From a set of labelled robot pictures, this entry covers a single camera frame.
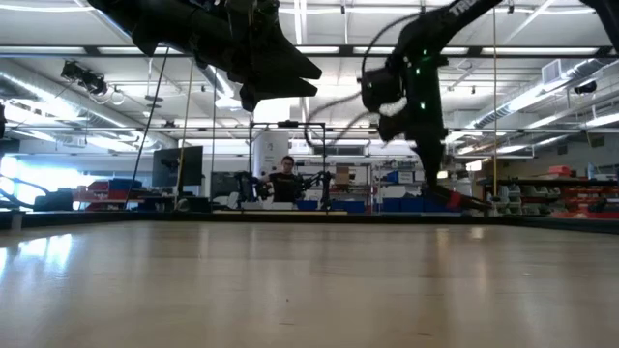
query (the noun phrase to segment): blue container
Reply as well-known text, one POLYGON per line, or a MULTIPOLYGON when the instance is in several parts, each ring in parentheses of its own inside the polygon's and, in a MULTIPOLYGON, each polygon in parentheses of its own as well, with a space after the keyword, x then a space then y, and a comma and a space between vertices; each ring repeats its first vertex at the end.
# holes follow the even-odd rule
POLYGON ((331 209, 345 211, 348 214, 363 214, 366 212, 366 203, 364 201, 333 201, 331 209))
POLYGON ((314 211, 318 209, 318 201, 297 201, 300 211, 314 211))
POLYGON ((393 172, 385 175, 384 181, 390 182, 390 183, 398 183, 399 182, 399 178, 398 177, 399 177, 398 171, 394 170, 393 172))
POLYGON ((364 201, 345 201, 344 210, 348 214, 363 214, 366 212, 366 202, 364 201))
POLYGON ((449 209, 444 204, 440 204, 432 199, 424 201, 424 212, 426 213, 460 213, 461 209, 449 209))
POLYGON ((406 213, 422 213, 424 211, 424 198, 402 198, 401 210, 406 213))
POLYGON ((401 198, 384 198, 383 209, 381 212, 385 213, 399 213, 402 211, 401 198))

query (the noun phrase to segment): black robotic arm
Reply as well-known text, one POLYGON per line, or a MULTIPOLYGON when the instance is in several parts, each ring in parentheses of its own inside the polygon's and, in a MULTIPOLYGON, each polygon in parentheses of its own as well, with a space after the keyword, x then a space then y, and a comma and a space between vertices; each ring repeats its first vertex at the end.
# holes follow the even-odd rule
POLYGON ((247 111, 273 98, 311 97, 317 89, 303 78, 322 71, 283 35, 279 0, 88 0, 147 56, 160 44, 191 54, 205 74, 224 70, 243 84, 247 111))
MULTIPOLYGON (((406 107, 391 117, 381 115, 378 132, 383 141, 404 134, 416 142, 428 190, 452 203, 460 197, 438 186, 436 176, 445 153, 442 140, 447 136, 443 124, 438 68, 448 64, 441 51, 452 37, 501 0, 456 0, 449 6, 420 14, 400 32, 398 44, 385 66, 363 72, 362 98, 372 112, 387 103, 406 97, 406 107)), ((600 15, 615 48, 619 48, 619 1, 582 0, 600 15)))

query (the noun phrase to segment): wooden floor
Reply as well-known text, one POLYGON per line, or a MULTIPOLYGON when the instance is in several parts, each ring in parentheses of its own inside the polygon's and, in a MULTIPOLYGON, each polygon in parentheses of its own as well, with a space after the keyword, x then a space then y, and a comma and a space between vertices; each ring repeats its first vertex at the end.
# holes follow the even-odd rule
POLYGON ((615 236, 194 222, 26 234, 0 237, 2 348, 619 346, 615 236))

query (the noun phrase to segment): black cable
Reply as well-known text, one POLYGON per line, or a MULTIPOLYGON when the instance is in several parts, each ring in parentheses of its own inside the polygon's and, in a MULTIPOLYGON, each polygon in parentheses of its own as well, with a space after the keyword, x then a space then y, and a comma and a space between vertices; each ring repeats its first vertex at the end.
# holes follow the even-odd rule
POLYGON ((125 198, 125 209, 127 209, 127 205, 129 204, 129 196, 132 193, 133 182, 135 181, 135 176, 137 175, 137 167, 139 166, 139 160, 142 158, 142 151, 144 150, 144 143, 146 142, 146 134, 148 134, 148 130, 151 128, 151 121, 153 120, 153 113, 155 112, 155 105, 157 104, 159 89, 162 86, 163 72, 165 71, 165 63, 167 63, 167 54, 169 53, 169 51, 170 47, 167 48, 167 50, 165 51, 165 56, 163 57, 162 73, 159 75, 159 82, 157 82, 157 90, 155 91, 155 98, 153 99, 153 105, 151 106, 151 113, 150 115, 148 115, 146 129, 144 129, 142 144, 139 146, 139 151, 137 152, 137 159, 135 160, 135 168, 133 169, 132 181, 129 183, 129 191, 127 192, 127 198, 125 198))
MULTIPOLYGON (((395 21, 393 21, 393 22, 391 22, 391 23, 387 24, 384 28, 382 28, 382 29, 378 32, 378 34, 376 34, 376 36, 375 36, 375 37, 371 40, 371 42, 369 42, 368 48, 366 49, 366 52, 364 53, 364 57, 363 57, 363 60, 362 60, 362 62, 361 62, 361 74, 362 74, 362 76, 363 76, 363 74, 366 72, 366 61, 367 61, 367 59, 368 59, 368 57, 369 57, 369 53, 371 52, 371 50, 372 50, 372 49, 374 48, 374 46, 376 45, 376 42, 378 41, 378 39, 380 39, 380 37, 382 37, 382 36, 383 36, 383 34, 385 34, 385 33, 386 33, 389 29, 393 28, 395 25, 398 25, 398 24, 402 23, 403 21, 406 21, 406 20, 409 20, 409 19, 415 18, 415 17, 417 17, 418 15, 419 15, 419 14, 410 14, 410 15, 406 15, 406 16, 404 16, 404 17, 402 17, 402 18, 399 18, 399 19, 397 19, 397 20, 395 20, 395 21)), ((310 122, 311 122, 311 120, 312 120, 312 119, 313 119, 313 118, 314 118, 314 117, 315 117, 318 113, 320 113, 320 112, 322 112, 322 111, 324 111, 324 110, 326 110, 326 109, 328 109, 328 108, 330 108, 330 107, 333 107, 333 106, 336 106, 336 105, 339 105, 339 104, 342 104, 342 103, 345 103, 345 102, 350 102, 350 101, 352 101, 352 100, 356 99, 356 98, 357 98, 357 97, 359 97, 359 96, 361 96, 361 92, 356 93, 356 94, 354 94, 354 95, 352 95, 352 96, 348 96, 348 97, 342 98, 342 99, 337 100, 337 101, 331 101, 331 102, 328 102, 328 103, 326 103, 326 104, 324 104, 324 105, 322 105, 322 106, 318 107, 317 109, 315 109, 315 110, 314 110, 314 111, 313 111, 313 112, 309 115, 309 117, 308 117, 308 119, 307 119, 307 122, 308 122, 308 123, 310 123, 310 122)), ((351 121, 351 122, 350 122, 350 123, 346 126, 346 128, 345 128, 342 132, 340 132, 340 133, 338 134, 338 136, 336 137, 336 139, 335 139, 335 140, 333 140, 333 141, 331 141, 331 142, 329 143, 329 145, 328 145, 328 146, 331 146, 331 145, 335 144, 338 140, 342 139, 342 138, 343 138, 343 137, 344 137, 344 136, 348 133, 348 131, 350 130, 350 128, 351 128, 352 126, 354 126, 357 122, 361 121, 361 119, 363 119, 363 118, 364 118, 364 117, 366 117, 366 116, 369 116, 370 114, 371 114, 371 112, 364 112, 364 113, 359 114, 358 116, 356 116, 356 117, 355 117, 355 119, 353 119, 353 121, 351 121)), ((306 126, 305 126, 305 129, 304 129, 304 137, 305 137, 306 142, 308 143, 308 145, 313 146, 314 144, 311 142, 311 140, 310 140, 310 136, 308 135, 308 127, 309 127, 309 125, 306 125, 306 126)))
POLYGON ((409 14, 406 15, 400 19, 394 20, 393 22, 387 24, 385 27, 383 27, 378 34, 376 34, 376 36, 374 37, 374 39, 372 39, 369 42, 368 45, 368 49, 366 49, 366 53, 364 53, 364 58, 361 61, 361 75, 363 76, 364 73, 366 73, 366 61, 369 57, 369 52, 374 48, 374 46, 376 45, 376 42, 378 41, 378 39, 380 39, 380 37, 383 36, 383 34, 385 34, 389 29, 393 28, 394 26, 402 23, 403 21, 409 20, 409 19, 413 19, 415 17, 419 16, 419 14, 409 14))

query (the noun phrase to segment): fluorescent light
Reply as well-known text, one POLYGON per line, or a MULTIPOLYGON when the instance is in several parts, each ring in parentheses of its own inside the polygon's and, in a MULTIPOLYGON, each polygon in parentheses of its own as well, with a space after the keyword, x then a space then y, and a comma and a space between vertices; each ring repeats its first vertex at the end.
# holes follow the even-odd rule
POLYGON ((476 160, 470 163, 466 163, 466 171, 480 171, 482 170, 482 161, 476 160))
POLYGON ((475 147, 474 146, 467 146, 465 148, 462 148, 460 150, 457 151, 458 155, 466 155, 468 153, 472 153, 473 151, 475 151, 475 147))
MULTIPOLYGON (((137 47, 99 47, 100 54, 144 54, 137 47)), ((155 54, 165 54, 167 47, 155 48, 155 54)), ((170 48, 169 54, 181 54, 176 49, 170 48)))
MULTIPOLYGON (((365 46, 359 46, 359 47, 354 47, 352 49, 353 53, 355 54, 365 54, 366 51, 368 50, 368 47, 365 46)), ((391 54, 391 52, 394 51, 394 47, 372 47, 371 50, 369 51, 369 54, 391 54)))
POLYGON ((103 137, 88 138, 88 143, 113 151, 135 151, 135 148, 131 145, 103 137))
MULTIPOLYGON (((595 47, 497 47, 496 54, 573 54, 587 55, 594 54, 598 51, 595 47)), ((494 54, 493 47, 482 49, 483 55, 494 54)))
POLYGON ((20 11, 20 12, 38 12, 38 13, 75 13, 75 12, 88 12, 96 11, 97 9, 84 6, 84 7, 30 7, 30 6, 15 6, 0 4, 0 10, 8 11, 20 11))
POLYGON ((20 135, 26 135, 26 136, 34 137, 34 138, 37 138, 37 139, 40 139, 40 140, 51 141, 51 142, 55 142, 56 141, 56 139, 54 139, 50 135, 45 134, 45 133, 40 132, 40 131, 37 131, 37 130, 30 130, 28 132, 21 131, 21 130, 11 130, 11 132, 17 133, 17 134, 20 134, 20 135))
POLYGON ((527 128, 527 129, 534 129, 534 128, 537 128, 537 127, 545 126, 545 125, 547 125, 547 124, 549 124, 549 123, 551 123, 551 122, 554 122, 554 121, 556 121, 556 120, 558 120, 558 119, 559 119, 559 118, 558 118, 557 116, 548 116, 548 117, 546 117, 546 118, 543 118, 543 119, 542 119, 542 120, 540 120, 540 121, 536 121, 536 122, 534 122, 534 123, 530 124, 530 125, 529 125, 529 126, 527 126, 526 128, 527 128))
POLYGON ((441 54, 466 54, 468 53, 467 47, 445 47, 441 51, 441 54))
POLYGON ((544 146, 544 145, 548 145, 548 144, 552 144, 553 142, 559 141, 561 139, 565 138, 565 135, 561 135, 561 136, 555 136, 553 138, 550 139, 546 139, 544 141, 540 141, 539 143, 537 143, 537 146, 544 146))
POLYGON ((299 52, 304 54, 338 54, 339 47, 336 46, 296 46, 299 52))
POLYGON ((220 97, 228 97, 228 98, 232 98, 234 97, 234 91, 232 90, 232 87, 230 87, 230 85, 228 84, 228 81, 226 79, 224 79, 220 74, 219 74, 219 70, 214 68, 213 66, 209 66, 209 69, 211 70, 211 72, 213 72, 215 74, 215 78, 217 79, 217 81, 219 82, 218 84, 222 87, 223 89, 223 95, 220 97))
POLYGON ((219 98, 215 101, 215 106, 217 108, 226 108, 226 109, 242 109, 243 104, 241 101, 233 100, 231 98, 219 98))
POLYGON ((608 116, 602 116, 602 117, 593 119, 591 121, 587 121, 584 124, 582 124, 581 127, 582 128, 598 127, 598 126, 603 126, 603 125, 607 125, 607 124, 611 124, 615 122, 619 122, 619 113, 608 115, 608 116))
POLYGON ((499 154, 509 154, 512 152, 516 152, 516 151, 520 151, 524 148, 526 148, 527 145, 512 145, 512 146, 505 146, 502 147, 500 149, 497 149, 496 152, 499 154))
POLYGON ((86 54, 84 47, 0 46, 1 54, 86 54))
POLYGON ((351 14, 412 15, 418 14, 420 8, 403 6, 360 6, 346 8, 346 11, 351 14))

